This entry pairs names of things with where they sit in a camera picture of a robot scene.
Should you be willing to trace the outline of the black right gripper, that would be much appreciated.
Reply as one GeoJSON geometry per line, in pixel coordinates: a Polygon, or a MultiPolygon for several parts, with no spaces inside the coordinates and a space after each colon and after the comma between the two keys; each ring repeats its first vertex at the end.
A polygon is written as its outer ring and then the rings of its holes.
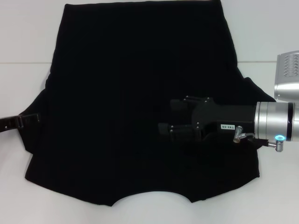
{"type": "Polygon", "coordinates": [[[158,123],[161,137],[171,141],[205,141],[211,134],[224,134],[240,141],[254,137],[255,105],[218,105],[212,97],[185,96],[171,99],[172,112],[192,112],[192,125],[158,123]]]}

